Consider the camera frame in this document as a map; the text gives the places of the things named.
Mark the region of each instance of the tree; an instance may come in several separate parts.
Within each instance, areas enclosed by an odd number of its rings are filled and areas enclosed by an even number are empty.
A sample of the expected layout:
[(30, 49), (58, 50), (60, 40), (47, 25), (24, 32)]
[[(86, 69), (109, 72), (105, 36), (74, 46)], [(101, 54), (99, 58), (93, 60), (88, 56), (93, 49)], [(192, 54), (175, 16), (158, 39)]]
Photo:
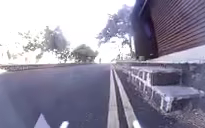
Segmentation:
[(72, 51), (72, 56), (76, 62), (93, 62), (98, 52), (94, 52), (90, 47), (82, 44)]
[(129, 46), (132, 56), (133, 31), (130, 19), (131, 12), (132, 7), (124, 5), (117, 13), (109, 15), (105, 28), (97, 36), (99, 43), (107, 43), (111, 38), (118, 37), (122, 39), (122, 45), (126, 44)]
[(33, 34), (30, 31), (25, 33), (19, 33), (23, 39), (27, 41), (27, 44), (23, 46), (25, 52), (36, 51), (40, 49), (40, 53), (36, 56), (36, 59), (40, 59), (44, 52), (55, 52), (56, 56), (60, 60), (67, 61), (69, 57), (68, 41), (63, 36), (63, 33), (59, 27), (55, 30), (46, 28), (37, 33)]

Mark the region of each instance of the sky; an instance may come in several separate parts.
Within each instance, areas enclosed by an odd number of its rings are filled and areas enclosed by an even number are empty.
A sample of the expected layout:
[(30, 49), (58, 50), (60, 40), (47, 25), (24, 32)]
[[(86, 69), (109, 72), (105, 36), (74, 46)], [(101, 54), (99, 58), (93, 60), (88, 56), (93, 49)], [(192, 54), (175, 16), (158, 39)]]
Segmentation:
[(0, 43), (14, 42), (17, 32), (60, 26), (71, 47), (97, 48), (96, 35), (107, 14), (135, 0), (0, 0)]

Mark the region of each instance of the white lane line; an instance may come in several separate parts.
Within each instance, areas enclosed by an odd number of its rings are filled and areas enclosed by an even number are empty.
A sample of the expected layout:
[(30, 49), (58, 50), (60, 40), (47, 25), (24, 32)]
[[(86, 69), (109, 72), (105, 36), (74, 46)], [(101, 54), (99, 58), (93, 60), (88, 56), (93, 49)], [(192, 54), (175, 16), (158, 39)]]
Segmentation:
[(46, 122), (44, 116), (41, 114), (35, 124), (34, 128), (50, 128), (48, 123)]
[(115, 78), (116, 78), (116, 81), (117, 81), (118, 89), (119, 89), (119, 92), (120, 92), (122, 104), (123, 104), (123, 107), (124, 107), (125, 116), (126, 116), (126, 120), (127, 120), (127, 123), (128, 123), (128, 128), (140, 128), (140, 127), (136, 126), (139, 123), (138, 123), (138, 120), (137, 120), (137, 118), (135, 116), (135, 113), (133, 111), (132, 105), (129, 102), (128, 96), (127, 96), (127, 94), (126, 94), (126, 92), (123, 88), (121, 80), (118, 77), (115, 69), (113, 69), (113, 70), (114, 70), (114, 75), (115, 75)]
[(112, 68), (110, 68), (110, 98), (109, 98), (109, 110), (107, 118), (107, 128), (119, 128), (119, 119), (118, 119), (118, 107), (116, 92), (114, 86), (114, 76), (112, 73)]

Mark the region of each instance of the stone block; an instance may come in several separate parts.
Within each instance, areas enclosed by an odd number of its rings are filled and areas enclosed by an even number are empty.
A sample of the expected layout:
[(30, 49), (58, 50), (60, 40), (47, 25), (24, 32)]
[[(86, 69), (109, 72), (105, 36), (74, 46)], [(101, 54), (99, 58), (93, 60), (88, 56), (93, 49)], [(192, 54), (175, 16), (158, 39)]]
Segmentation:
[(181, 84), (181, 70), (162, 67), (132, 67), (132, 75), (137, 75), (149, 86)]
[(183, 86), (154, 86), (153, 91), (155, 92), (154, 102), (157, 106), (160, 105), (161, 111), (166, 113), (182, 110), (188, 102), (204, 96), (203, 91)]
[(143, 88), (144, 88), (143, 82), (139, 81), (138, 86), (139, 86), (139, 91), (140, 91), (140, 92), (143, 92)]
[(144, 86), (143, 96), (145, 100), (150, 100), (153, 96), (153, 90), (150, 86)]

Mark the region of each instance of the corrugated metal wall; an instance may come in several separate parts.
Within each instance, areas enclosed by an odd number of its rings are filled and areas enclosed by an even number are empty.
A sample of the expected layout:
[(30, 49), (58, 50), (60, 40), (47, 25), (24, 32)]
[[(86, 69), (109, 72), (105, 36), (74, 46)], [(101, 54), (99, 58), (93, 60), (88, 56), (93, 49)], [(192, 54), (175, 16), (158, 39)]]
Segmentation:
[(205, 0), (152, 0), (150, 10), (159, 55), (205, 44)]

